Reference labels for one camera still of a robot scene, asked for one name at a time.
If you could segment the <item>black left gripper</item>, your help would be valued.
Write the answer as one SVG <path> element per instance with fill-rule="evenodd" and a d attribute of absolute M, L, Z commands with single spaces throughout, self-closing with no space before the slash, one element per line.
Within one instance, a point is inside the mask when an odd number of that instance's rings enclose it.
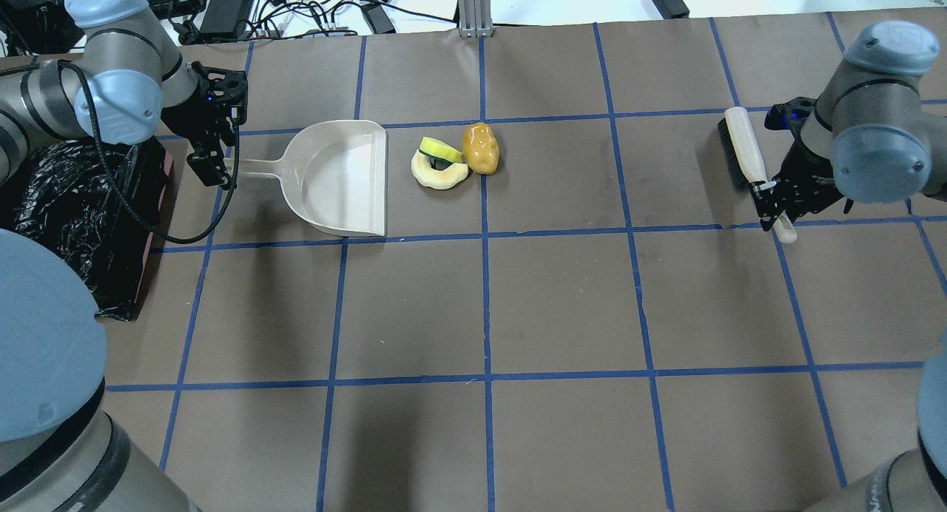
<path fill-rule="evenodd" d="M 162 90 L 163 124 L 192 145 L 186 164 L 204 186 L 230 189 L 222 147 L 235 145 L 237 131 L 246 122 L 246 71 L 190 61 L 162 83 Z"/>

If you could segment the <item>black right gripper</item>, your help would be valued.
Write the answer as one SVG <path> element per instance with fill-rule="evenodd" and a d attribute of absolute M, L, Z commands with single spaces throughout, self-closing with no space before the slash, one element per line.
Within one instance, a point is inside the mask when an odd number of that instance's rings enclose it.
<path fill-rule="evenodd" d="M 789 131 L 792 145 L 778 174 L 772 176 L 775 182 L 750 184 L 755 211 L 765 232 L 772 231 L 777 222 L 778 202 L 788 218 L 801 218 L 822 212 L 843 199 L 829 159 L 815 154 L 802 140 L 803 125 L 814 111 L 814 98 L 792 98 L 787 103 L 772 105 L 766 114 L 764 126 L 772 131 Z"/>

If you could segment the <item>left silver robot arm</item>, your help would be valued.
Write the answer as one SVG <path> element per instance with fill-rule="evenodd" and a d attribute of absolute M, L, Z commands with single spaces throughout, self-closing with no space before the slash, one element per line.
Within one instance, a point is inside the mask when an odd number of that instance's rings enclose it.
<path fill-rule="evenodd" d="M 2 73 L 2 179 L 31 153 L 91 138 L 148 141 L 160 124 L 192 145 L 187 164 L 233 195 L 247 74 L 187 61 L 146 0 L 64 0 L 84 31 L 78 61 Z M 58 255 L 2 232 L 2 509 L 196 511 L 198 506 L 102 410 L 107 334 L 95 301 Z"/>

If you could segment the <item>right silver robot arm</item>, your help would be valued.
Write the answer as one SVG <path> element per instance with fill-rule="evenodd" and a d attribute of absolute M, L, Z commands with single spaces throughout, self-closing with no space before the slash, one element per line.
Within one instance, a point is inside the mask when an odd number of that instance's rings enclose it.
<path fill-rule="evenodd" d="M 838 201 L 893 204 L 945 199 L 945 118 L 923 111 L 919 83 L 940 53 L 911 21 L 862 29 L 816 98 L 775 104 L 765 125 L 787 130 L 781 168 L 744 170 L 764 231 L 794 237 L 792 222 Z M 917 391 L 917 447 L 883 462 L 812 511 L 945 509 L 945 353 L 927 358 Z"/>

